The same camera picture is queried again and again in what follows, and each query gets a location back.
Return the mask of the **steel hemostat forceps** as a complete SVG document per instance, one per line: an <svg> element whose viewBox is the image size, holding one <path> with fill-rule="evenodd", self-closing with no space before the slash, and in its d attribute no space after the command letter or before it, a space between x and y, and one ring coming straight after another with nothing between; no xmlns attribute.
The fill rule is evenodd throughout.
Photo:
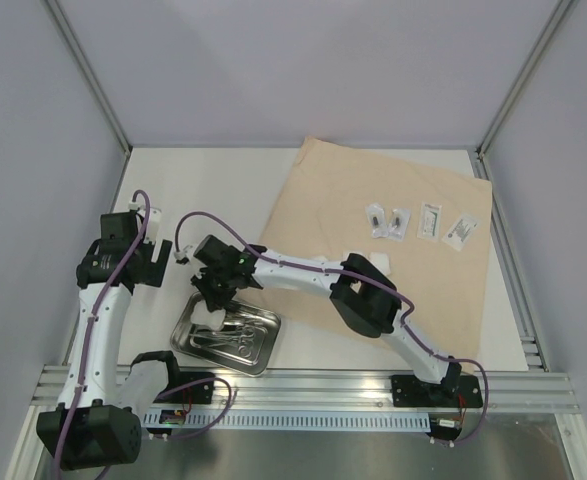
<svg viewBox="0 0 587 480"><path fill-rule="evenodd" d="M256 335L252 339L237 340L226 337L221 331L197 331L192 334L192 338L200 347L227 349L233 351L234 355L248 358L251 356Z"/></svg>
<svg viewBox="0 0 587 480"><path fill-rule="evenodd" d="M234 326L230 330L213 333L207 339L210 349L222 356L251 363L258 355L264 340L264 329L257 326Z"/></svg>

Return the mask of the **stainless steel tray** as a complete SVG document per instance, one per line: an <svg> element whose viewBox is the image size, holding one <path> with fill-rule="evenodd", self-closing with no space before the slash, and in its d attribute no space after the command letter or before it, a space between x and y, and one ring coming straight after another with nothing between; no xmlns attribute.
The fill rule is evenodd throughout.
<svg viewBox="0 0 587 480"><path fill-rule="evenodd" d="M170 337L171 347L182 354L209 361L242 374L256 377L268 366L281 328L281 317L240 301L232 301L220 328L196 324L193 313L206 304L194 293Z"/></svg>

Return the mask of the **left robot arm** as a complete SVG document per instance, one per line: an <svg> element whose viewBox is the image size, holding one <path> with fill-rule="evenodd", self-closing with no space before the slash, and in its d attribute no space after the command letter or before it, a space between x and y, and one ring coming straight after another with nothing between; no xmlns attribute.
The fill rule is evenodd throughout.
<svg viewBox="0 0 587 480"><path fill-rule="evenodd" d="M163 283L172 244L156 239L160 220L159 209L139 205L102 215L101 235L76 268L79 322L69 371L55 409L36 424L57 474L134 462L142 416L155 397L170 401L181 392L183 378L168 351L138 355L124 384L116 382L134 289Z"/></svg>

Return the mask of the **long steel hemostat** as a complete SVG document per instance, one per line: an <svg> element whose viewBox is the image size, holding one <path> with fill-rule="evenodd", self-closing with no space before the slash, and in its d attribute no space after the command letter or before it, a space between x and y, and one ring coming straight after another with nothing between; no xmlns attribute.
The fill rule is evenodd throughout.
<svg viewBox="0 0 587 480"><path fill-rule="evenodd" d="M221 332L230 339L252 339L256 335L256 326L251 319L231 317L224 321Z"/></svg>

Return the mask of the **clear blister packet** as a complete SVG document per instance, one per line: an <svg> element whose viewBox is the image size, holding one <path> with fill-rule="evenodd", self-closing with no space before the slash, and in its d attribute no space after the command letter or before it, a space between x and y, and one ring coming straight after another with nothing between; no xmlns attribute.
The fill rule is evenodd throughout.
<svg viewBox="0 0 587 480"><path fill-rule="evenodd" d="M372 203L365 208L366 216L371 228L371 236L377 238L388 237L388 225L384 208L378 203Z"/></svg>
<svg viewBox="0 0 587 480"><path fill-rule="evenodd" d="M411 211L406 208L396 208L392 210L391 218L388 224L388 235L392 240L402 242L406 236L406 231L411 218Z"/></svg>

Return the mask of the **green white suture packet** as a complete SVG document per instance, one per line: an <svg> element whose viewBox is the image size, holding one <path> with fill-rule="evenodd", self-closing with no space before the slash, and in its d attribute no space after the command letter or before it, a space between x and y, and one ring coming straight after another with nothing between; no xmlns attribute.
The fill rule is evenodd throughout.
<svg viewBox="0 0 587 480"><path fill-rule="evenodd" d="M420 209L417 238L437 243L442 221L441 205L423 202Z"/></svg>

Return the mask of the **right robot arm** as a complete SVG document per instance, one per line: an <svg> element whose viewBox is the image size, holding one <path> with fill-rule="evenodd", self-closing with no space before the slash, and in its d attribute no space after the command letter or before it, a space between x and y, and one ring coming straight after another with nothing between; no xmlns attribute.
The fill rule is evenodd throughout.
<svg viewBox="0 0 587 480"><path fill-rule="evenodd" d="M351 253L342 262L290 257L264 246L240 250L213 235L184 250L197 273L191 283L210 312L226 309L244 289L284 289L328 299L356 334L381 339L412 368L425 396L448 404L460 392L461 367L425 343L407 317L414 305L368 259Z"/></svg>

